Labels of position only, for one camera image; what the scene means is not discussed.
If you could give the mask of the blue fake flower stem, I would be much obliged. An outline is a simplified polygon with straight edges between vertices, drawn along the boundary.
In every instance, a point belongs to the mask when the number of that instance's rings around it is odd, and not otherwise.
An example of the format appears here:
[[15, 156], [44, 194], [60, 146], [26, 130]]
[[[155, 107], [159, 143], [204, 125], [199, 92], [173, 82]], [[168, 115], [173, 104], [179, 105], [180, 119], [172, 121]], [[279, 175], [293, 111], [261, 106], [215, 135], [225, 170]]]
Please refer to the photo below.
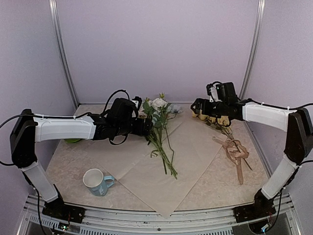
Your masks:
[[[173, 166], [174, 161], [174, 150], [171, 147], [169, 139], [169, 128], [167, 127], [169, 120], [174, 119], [178, 114], [182, 112], [180, 106], [175, 104], [167, 104], [167, 106], [160, 107], [157, 109], [151, 108], [148, 117], [151, 119], [153, 127], [150, 135], [146, 137], [147, 144], [152, 144], [154, 149], [150, 153], [150, 157], [161, 157], [164, 168], [164, 173], [170, 174], [177, 179], [178, 172]], [[167, 143], [171, 155], [168, 157], [166, 151], [163, 148], [163, 140]]]

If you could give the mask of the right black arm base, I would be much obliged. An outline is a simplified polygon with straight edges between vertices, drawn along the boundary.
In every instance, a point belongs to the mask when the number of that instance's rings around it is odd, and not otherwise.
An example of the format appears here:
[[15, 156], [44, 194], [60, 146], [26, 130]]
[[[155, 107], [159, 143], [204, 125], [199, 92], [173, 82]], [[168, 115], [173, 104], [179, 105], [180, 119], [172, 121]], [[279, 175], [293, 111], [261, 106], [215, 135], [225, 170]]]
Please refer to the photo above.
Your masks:
[[262, 193], [254, 196], [254, 202], [233, 209], [237, 223], [246, 222], [275, 214], [273, 199], [267, 199]]

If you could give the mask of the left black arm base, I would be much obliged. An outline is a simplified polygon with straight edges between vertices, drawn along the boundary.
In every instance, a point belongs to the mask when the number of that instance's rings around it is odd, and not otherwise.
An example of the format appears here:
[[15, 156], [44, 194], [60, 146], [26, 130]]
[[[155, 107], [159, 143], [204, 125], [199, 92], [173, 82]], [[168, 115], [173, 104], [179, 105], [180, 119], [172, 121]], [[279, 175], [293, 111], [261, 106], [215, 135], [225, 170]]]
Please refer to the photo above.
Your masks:
[[84, 219], [85, 209], [82, 207], [71, 206], [67, 204], [56, 206], [46, 205], [43, 208], [42, 214], [67, 222], [81, 224]]

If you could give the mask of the beige ribbon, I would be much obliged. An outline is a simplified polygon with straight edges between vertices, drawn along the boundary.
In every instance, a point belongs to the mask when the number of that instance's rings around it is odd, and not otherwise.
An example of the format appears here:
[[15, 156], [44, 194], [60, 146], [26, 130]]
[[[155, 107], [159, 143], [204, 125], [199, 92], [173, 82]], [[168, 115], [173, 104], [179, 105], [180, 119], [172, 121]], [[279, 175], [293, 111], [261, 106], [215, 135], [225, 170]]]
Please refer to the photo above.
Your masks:
[[212, 140], [222, 145], [227, 158], [235, 164], [238, 182], [240, 185], [242, 185], [244, 183], [242, 160], [245, 160], [249, 157], [249, 152], [241, 144], [241, 142], [236, 139], [222, 141], [221, 139], [213, 136]]

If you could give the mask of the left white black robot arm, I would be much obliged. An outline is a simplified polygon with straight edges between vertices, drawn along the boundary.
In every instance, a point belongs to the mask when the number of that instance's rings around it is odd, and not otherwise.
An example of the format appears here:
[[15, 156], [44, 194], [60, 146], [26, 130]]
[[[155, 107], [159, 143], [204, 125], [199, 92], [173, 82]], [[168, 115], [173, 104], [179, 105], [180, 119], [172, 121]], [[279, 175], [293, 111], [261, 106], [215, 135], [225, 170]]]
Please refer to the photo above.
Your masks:
[[68, 206], [60, 199], [57, 188], [49, 180], [35, 154], [37, 142], [61, 139], [109, 140], [129, 134], [148, 136], [152, 121], [139, 117], [141, 100], [117, 98], [109, 109], [100, 114], [79, 116], [44, 116], [25, 109], [15, 118], [17, 122], [10, 134], [11, 159], [26, 180], [37, 189], [48, 207], [57, 217], [68, 214]]

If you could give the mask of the white fake rose stem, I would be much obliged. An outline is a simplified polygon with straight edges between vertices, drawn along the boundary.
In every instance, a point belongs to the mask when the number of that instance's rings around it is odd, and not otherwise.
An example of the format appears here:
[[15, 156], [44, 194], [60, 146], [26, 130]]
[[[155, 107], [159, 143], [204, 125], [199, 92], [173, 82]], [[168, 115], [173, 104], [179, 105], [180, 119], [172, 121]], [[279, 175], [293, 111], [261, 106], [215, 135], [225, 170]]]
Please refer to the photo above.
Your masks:
[[154, 100], [147, 99], [148, 108], [152, 107], [154, 109], [167, 106], [169, 102], [165, 100], [165, 94], [160, 93], [158, 98], [155, 98]]

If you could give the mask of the pink beige wrapping paper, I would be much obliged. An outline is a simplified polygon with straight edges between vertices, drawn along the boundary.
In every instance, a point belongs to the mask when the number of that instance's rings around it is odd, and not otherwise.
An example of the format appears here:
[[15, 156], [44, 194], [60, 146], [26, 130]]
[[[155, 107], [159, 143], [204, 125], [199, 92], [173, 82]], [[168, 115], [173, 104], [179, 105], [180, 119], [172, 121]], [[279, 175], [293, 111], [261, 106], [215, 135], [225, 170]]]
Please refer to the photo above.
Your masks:
[[95, 160], [151, 209], [169, 218], [211, 164], [226, 136], [191, 115], [170, 120], [163, 133], [163, 150], [177, 175], [164, 167], [154, 145], [130, 136], [119, 146], [94, 143]]

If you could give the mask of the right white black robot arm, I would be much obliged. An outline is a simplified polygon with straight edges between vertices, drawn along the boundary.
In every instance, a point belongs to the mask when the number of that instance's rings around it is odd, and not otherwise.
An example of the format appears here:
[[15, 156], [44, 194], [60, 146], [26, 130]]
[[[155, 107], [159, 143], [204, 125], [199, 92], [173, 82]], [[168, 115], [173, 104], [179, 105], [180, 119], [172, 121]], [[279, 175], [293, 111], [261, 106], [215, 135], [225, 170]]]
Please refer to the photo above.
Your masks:
[[304, 107], [271, 107], [252, 99], [226, 104], [202, 98], [196, 99], [190, 108], [197, 115], [215, 118], [226, 116], [229, 120], [260, 123], [286, 132], [284, 156], [268, 182], [260, 189], [263, 198], [250, 206], [250, 213], [254, 217], [261, 217], [269, 210], [267, 200], [273, 199], [291, 181], [313, 148], [313, 125], [308, 110]]

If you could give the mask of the yellow fake flower stem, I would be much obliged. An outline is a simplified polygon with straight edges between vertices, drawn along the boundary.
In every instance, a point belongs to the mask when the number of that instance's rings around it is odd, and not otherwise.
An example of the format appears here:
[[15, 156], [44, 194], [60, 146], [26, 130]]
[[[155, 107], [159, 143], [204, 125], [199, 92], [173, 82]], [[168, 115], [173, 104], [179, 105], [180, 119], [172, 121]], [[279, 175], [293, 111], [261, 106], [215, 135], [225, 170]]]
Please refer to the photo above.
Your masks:
[[[214, 118], [207, 115], [203, 115], [202, 112], [200, 112], [200, 115], [195, 115], [192, 112], [193, 118], [198, 118], [201, 121], [203, 121], [207, 126], [212, 127], [216, 129], [217, 131], [221, 132], [223, 135], [227, 137], [227, 140], [233, 140], [235, 139], [233, 136], [233, 132], [231, 129], [231, 123], [228, 117], [222, 116], [222, 118]], [[247, 160], [243, 160], [247, 167], [252, 171], [252, 167], [248, 164]]]

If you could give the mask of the pink fake rose stem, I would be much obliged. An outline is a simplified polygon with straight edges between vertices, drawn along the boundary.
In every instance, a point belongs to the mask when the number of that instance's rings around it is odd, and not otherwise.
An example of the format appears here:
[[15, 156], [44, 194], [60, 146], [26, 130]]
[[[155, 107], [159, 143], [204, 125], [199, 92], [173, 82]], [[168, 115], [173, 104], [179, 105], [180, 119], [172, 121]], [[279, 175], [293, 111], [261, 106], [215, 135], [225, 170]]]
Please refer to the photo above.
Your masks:
[[150, 157], [161, 157], [165, 174], [170, 174], [175, 179], [178, 178], [178, 172], [174, 167], [174, 150], [169, 140], [169, 131], [167, 128], [169, 120], [176, 115], [172, 115], [165, 108], [158, 111], [154, 108], [143, 108], [140, 111], [140, 117], [151, 122], [149, 135], [146, 137], [148, 145], [152, 144], [154, 149], [150, 153]]

